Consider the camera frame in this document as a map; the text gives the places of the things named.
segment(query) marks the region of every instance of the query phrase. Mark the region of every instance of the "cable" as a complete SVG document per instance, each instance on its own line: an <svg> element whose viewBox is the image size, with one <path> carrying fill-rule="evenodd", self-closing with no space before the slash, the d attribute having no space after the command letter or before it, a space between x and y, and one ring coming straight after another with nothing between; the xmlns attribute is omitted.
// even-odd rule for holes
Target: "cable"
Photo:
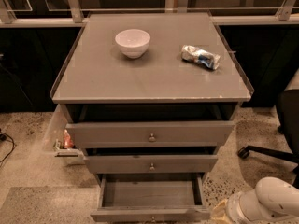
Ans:
<svg viewBox="0 0 299 224"><path fill-rule="evenodd" d="M7 142L10 142L12 144L11 146L11 150L8 152L8 154L2 159L0 160L0 168L2 167L2 164L4 163L4 161L8 158L8 156L13 152L13 150L16 148L16 144L15 144L15 141L13 140L12 137L10 137L7 133L3 133L1 132L1 129L0 129L0 137L5 137L5 140L3 141L7 141Z"/></svg>

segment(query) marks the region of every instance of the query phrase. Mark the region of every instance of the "white bowl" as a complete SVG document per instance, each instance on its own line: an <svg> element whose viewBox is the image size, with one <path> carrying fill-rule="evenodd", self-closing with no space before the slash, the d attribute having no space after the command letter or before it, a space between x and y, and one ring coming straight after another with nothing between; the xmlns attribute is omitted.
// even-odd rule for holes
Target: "white bowl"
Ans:
<svg viewBox="0 0 299 224"><path fill-rule="evenodd" d="M142 30L129 29L118 33L115 41L124 55L135 59L146 52L150 44L150 35Z"/></svg>

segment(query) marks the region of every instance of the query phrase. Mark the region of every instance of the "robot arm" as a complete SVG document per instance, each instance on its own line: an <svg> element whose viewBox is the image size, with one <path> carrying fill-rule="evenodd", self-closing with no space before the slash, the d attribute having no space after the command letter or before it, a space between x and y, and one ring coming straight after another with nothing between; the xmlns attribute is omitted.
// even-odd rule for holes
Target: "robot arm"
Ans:
<svg viewBox="0 0 299 224"><path fill-rule="evenodd" d="M234 194L224 202L212 212L212 219L221 209L225 213L226 221L219 223L250 224L299 217L299 189L274 177L263 178L255 189Z"/></svg>
<svg viewBox="0 0 299 224"><path fill-rule="evenodd" d="M266 177L240 196L239 206L251 222L299 217L299 190L278 178Z"/></svg>

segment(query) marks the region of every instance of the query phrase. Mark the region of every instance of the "chair leg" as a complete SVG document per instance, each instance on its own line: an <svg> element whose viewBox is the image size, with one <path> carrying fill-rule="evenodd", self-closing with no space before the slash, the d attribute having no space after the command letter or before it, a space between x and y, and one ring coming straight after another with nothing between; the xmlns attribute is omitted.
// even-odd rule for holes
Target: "chair leg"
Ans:
<svg viewBox="0 0 299 224"><path fill-rule="evenodd" d="M299 189L299 175L297 175L292 185Z"/></svg>
<svg viewBox="0 0 299 224"><path fill-rule="evenodd" d="M286 153L286 152L281 152L281 151L276 151L276 150L268 149L268 148L264 148L264 147L256 147L256 146L243 147L237 152L237 155L241 159L245 159L249 155L250 151L263 153L265 155L268 155L268 156L271 156L271 157L274 157L274 158L278 158L278 159L281 159L281 160L284 160L284 161L291 161L291 162L299 163L299 156L298 155L294 155L294 154Z"/></svg>

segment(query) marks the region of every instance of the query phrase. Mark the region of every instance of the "black office chair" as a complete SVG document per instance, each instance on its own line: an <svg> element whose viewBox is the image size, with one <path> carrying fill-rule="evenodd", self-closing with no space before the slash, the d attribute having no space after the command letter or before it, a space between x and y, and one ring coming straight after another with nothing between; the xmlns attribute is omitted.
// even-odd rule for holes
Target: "black office chair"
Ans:
<svg viewBox="0 0 299 224"><path fill-rule="evenodd" d="M293 170L297 174L293 185L299 188L299 90L282 92L278 96L276 108L280 122L278 131L284 134L292 153L263 147L247 146L242 147L237 152L237 155L241 159L245 159L250 151L255 151L284 161L297 163L298 166Z"/></svg>

